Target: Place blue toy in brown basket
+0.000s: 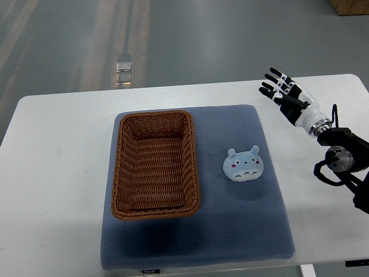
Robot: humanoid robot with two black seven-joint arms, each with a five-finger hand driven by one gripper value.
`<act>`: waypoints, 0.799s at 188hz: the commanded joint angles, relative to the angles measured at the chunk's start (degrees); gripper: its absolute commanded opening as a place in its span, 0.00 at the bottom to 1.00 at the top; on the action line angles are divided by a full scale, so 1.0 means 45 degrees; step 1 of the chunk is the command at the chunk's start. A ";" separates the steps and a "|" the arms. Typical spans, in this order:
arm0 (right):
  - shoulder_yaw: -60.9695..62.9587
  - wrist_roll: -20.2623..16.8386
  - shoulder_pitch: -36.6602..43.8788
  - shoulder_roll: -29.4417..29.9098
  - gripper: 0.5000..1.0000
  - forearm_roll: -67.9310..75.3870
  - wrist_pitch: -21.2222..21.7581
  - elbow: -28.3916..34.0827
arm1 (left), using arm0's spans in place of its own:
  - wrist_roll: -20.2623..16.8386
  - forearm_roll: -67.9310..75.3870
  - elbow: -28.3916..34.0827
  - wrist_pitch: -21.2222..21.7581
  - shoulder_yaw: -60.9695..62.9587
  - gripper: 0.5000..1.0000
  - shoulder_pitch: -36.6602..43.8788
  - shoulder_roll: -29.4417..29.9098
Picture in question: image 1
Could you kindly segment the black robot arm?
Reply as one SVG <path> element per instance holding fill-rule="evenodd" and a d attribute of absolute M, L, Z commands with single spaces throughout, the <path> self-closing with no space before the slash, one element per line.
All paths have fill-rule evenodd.
<path fill-rule="evenodd" d="M 328 185 L 346 186 L 353 193 L 354 206 L 367 213 L 368 178 L 358 179 L 354 174 L 368 169 L 368 142 L 339 126 L 336 104 L 328 117 L 314 97 L 286 74 L 270 68 L 265 77 L 268 81 L 262 83 L 260 93 L 278 105 L 293 126 L 328 147 L 324 159 L 314 166 L 314 175 Z"/>

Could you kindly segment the white robotic hand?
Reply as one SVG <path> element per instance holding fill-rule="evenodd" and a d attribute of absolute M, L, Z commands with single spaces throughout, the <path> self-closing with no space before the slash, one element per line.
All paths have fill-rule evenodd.
<path fill-rule="evenodd" d="M 294 81 L 275 68 L 269 70 L 278 78 L 265 74 L 273 84 L 263 81 L 259 91 L 271 100 L 279 99 L 280 93 L 285 94 L 285 89 L 290 89 Z M 287 95 L 283 95 L 281 101 L 282 114 L 292 125 L 303 128 L 309 136 L 319 136 L 330 128 L 330 119 L 321 113 L 318 102 L 303 86 L 295 84 Z"/>

